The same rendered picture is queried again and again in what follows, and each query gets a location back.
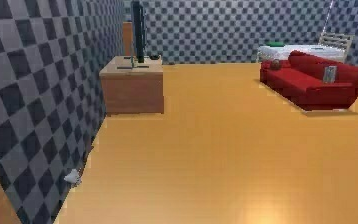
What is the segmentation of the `light wooden television cabinet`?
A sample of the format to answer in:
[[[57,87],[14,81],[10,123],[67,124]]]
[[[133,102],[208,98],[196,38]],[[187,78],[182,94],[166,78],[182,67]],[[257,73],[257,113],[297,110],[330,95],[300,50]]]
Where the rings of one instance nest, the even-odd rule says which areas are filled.
[[[108,115],[164,113],[162,58],[145,57],[148,68],[118,69],[130,61],[115,56],[99,73]]]

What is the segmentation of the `black flat television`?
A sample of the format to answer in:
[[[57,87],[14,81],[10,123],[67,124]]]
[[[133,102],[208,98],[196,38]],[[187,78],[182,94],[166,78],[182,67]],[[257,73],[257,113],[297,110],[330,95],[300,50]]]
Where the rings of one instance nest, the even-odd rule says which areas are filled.
[[[131,19],[132,19],[132,41],[130,45],[130,56],[124,56],[124,59],[130,61],[129,65],[122,64],[118,69],[131,70],[134,68],[148,68],[145,64],[144,49],[146,45],[145,35],[145,13],[139,0],[131,1]]]

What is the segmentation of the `white bed with slatted headboard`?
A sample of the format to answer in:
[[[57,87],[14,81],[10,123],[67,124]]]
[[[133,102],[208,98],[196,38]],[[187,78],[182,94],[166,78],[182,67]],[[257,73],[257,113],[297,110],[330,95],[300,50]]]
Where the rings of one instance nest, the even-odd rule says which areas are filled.
[[[345,62],[353,39],[353,35],[322,32],[317,44],[284,45],[279,47],[260,46],[257,50],[256,61],[285,60],[292,51],[299,51],[334,61]]]

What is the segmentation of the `small white floor object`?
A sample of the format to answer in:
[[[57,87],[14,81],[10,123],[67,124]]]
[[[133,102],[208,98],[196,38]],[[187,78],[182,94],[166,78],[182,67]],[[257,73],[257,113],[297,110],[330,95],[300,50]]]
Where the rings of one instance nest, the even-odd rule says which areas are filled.
[[[81,177],[76,169],[72,169],[71,172],[64,177],[64,180],[74,185],[79,185],[81,183]]]

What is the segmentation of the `red sofa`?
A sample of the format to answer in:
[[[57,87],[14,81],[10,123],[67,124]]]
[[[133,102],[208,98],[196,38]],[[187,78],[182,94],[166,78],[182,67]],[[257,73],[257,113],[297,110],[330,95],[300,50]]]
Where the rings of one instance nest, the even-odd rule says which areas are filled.
[[[272,70],[272,60],[260,65],[260,82],[304,111],[348,109],[358,98],[358,66],[292,51],[281,68]],[[324,83],[327,66],[336,66],[334,83]]]

